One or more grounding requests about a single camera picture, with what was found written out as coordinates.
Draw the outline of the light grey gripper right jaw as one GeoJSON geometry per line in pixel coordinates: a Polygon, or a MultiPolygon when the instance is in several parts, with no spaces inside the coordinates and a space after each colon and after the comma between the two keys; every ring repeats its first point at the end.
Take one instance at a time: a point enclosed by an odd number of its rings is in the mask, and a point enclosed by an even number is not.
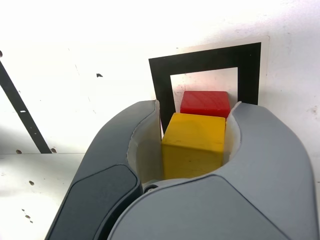
{"type": "Polygon", "coordinates": [[[109,239],[319,239],[314,173],[297,135],[267,108],[238,102],[225,143],[222,167],[157,182],[121,214],[109,239]]]}

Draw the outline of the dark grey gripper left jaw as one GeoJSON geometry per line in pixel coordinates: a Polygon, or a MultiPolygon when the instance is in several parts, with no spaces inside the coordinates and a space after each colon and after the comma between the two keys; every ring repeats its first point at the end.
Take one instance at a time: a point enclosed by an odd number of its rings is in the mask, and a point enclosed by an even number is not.
{"type": "Polygon", "coordinates": [[[143,185],[164,178],[160,103],[137,102],[109,120],[87,149],[46,235],[106,240],[143,185]]]}

